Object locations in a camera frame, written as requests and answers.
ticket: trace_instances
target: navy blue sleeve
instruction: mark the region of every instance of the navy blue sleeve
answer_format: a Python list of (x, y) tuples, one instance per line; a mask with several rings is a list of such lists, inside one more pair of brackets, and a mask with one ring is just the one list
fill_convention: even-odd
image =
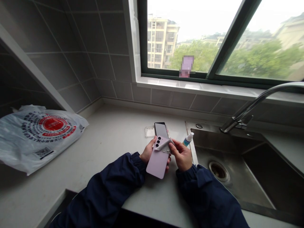
[(209, 170), (192, 165), (176, 176), (200, 227), (248, 227), (238, 201)]
[(145, 181), (139, 153), (124, 154), (95, 174), (50, 227), (111, 227), (125, 200)]

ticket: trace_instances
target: small spray bottle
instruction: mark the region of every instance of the small spray bottle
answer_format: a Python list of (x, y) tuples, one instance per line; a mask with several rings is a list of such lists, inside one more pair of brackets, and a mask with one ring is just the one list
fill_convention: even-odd
[(194, 133), (191, 132), (191, 133), (184, 139), (183, 144), (184, 144), (185, 146), (188, 146), (189, 143), (192, 141), (193, 136), (194, 136)]

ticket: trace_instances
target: plastic bag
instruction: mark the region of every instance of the plastic bag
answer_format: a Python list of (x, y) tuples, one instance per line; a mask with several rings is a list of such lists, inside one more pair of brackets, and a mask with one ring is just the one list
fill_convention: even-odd
[(67, 111), (22, 106), (0, 119), (0, 160), (30, 175), (79, 139), (88, 125)]

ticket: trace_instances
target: person's left hand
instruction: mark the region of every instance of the person's left hand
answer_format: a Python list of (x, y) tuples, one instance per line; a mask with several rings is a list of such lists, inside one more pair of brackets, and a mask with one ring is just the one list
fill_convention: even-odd
[[(149, 144), (146, 146), (145, 150), (143, 151), (143, 153), (139, 156), (140, 159), (147, 165), (149, 160), (150, 160), (150, 157), (151, 157), (151, 154), (152, 154), (152, 149), (153, 149), (153, 144), (156, 142), (156, 136), (154, 136), (154, 139), (152, 139)], [(168, 161), (167, 161), (167, 166), (166, 166), (166, 173), (168, 172), (169, 170), (169, 163), (171, 161), (171, 154), (169, 155), (169, 158), (168, 158)]]

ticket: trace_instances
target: window sill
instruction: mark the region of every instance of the window sill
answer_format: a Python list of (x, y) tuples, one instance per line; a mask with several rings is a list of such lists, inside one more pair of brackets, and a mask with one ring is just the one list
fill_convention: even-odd
[[(198, 82), (186, 82), (178, 80), (157, 79), (149, 77), (139, 77), (138, 87), (169, 90), (175, 92), (193, 93), (214, 97), (234, 98), (251, 101), (259, 96), (263, 89), (253, 89), (228, 85), (212, 85)], [(277, 92), (266, 98), (264, 101), (269, 104), (291, 105), (303, 107), (304, 94)]]

